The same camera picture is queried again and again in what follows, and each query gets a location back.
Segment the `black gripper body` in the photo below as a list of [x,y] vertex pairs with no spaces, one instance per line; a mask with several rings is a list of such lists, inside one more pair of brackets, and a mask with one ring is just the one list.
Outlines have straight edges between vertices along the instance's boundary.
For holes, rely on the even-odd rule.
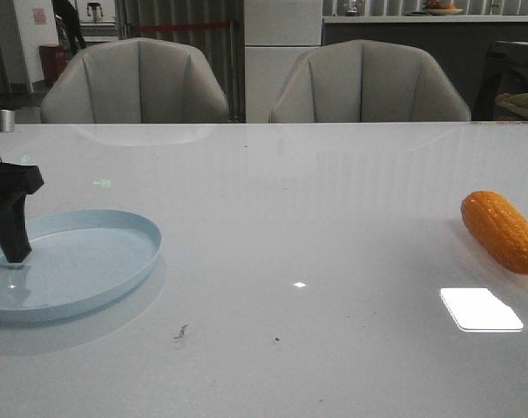
[[0,158],[0,212],[13,210],[43,185],[38,166],[7,163]]

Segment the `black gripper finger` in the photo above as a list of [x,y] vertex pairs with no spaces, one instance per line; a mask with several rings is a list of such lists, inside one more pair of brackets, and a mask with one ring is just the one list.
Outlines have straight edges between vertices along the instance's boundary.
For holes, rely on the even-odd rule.
[[0,193],[0,247],[9,263],[21,263],[31,252],[25,225],[24,192]]

